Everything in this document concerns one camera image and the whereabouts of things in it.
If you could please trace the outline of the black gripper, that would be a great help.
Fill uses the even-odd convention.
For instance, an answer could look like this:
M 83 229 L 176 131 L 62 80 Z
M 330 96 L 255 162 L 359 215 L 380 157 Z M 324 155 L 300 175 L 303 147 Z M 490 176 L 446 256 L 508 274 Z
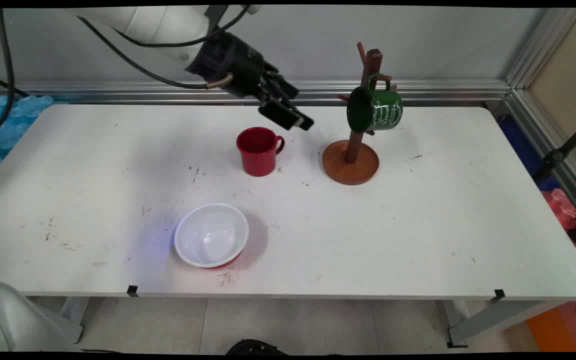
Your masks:
M 204 41 L 185 70 L 208 84 L 223 81 L 231 75 L 231 82 L 222 85 L 221 89 L 236 98 L 259 98 L 270 90 L 269 99 L 263 101 L 258 112 L 285 130 L 297 127 L 306 132 L 314 124 L 311 117 L 291 102 L 298 95 L 298 89 L 288 83 L 256 48 L 230 32 Z

